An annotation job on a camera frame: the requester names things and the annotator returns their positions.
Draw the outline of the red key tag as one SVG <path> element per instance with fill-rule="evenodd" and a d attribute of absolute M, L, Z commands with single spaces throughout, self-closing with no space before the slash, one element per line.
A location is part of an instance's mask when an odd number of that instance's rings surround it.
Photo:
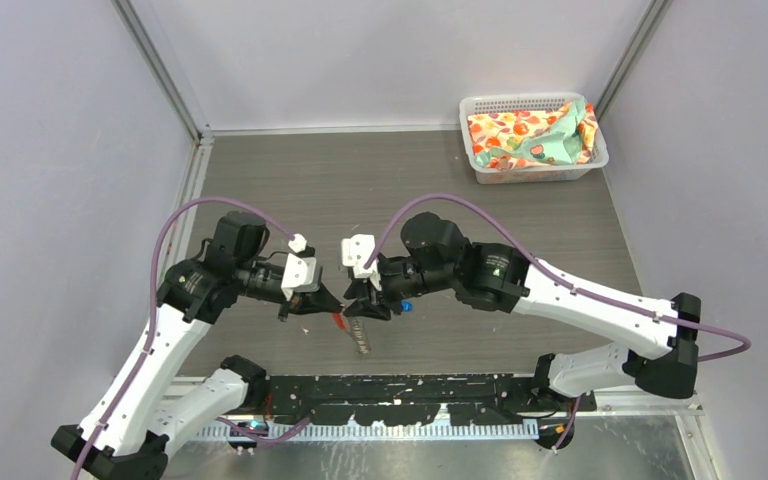
<path fill-rule="evenodd" d="M 332 318 L 333 318 L 335 324 L 337 325 L 337 327 L 341 331 L 347 331 L 348 330 L 347 323 L 346 323 L 344 317 L 340 313 L 333 313 L 332 314 Z"/>

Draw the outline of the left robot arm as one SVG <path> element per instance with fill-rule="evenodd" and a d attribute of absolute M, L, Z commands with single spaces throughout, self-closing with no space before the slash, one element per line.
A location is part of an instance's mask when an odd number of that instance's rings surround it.
<path fill-rule="evenodd" d="M 51 439 L 75 475 L 159 479 L 181 446 L 217 417 L 265 405 L 265 369 L 239 355 L 173 404 L 161 404 L 184 360 L 239 298 L 277 305 L 280 319 L 341 311 L 304 238 L 293 236 L 284 263 L 274 265 L 261 254 L 269 234 L 263 218 L 229 212 L 196 257 L 167 270 L 141 340 L 108 391 L 80 423 L 59 426 Z"/>

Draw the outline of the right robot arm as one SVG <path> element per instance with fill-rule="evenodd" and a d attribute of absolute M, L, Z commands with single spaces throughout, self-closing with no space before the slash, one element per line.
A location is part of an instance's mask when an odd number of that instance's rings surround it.
<path fill-rule="evenodd" d="M 512 246 L 472 242 L 455 223 L 431 212 L 409 219 L 400 238 L 406 255 L 377 254 L 370 266 L 365 262 L 374 236 L 342 240 L 341 261 L 351 280 L 345 316 L 388 320 L 403 312 L 406 300 L 451 290 L 476 310 L 539 316 L 608 339 L 584 352 L 539 357 L 530 392 L 544 410 L 626 385 L 670 399 L 694 393 L 699 349 L 687 324 L 700 321 L 699 297 L 681 292 L 653 299 L 586 281 Z M 685 324 L 673 324 L 675 318 Z"/>

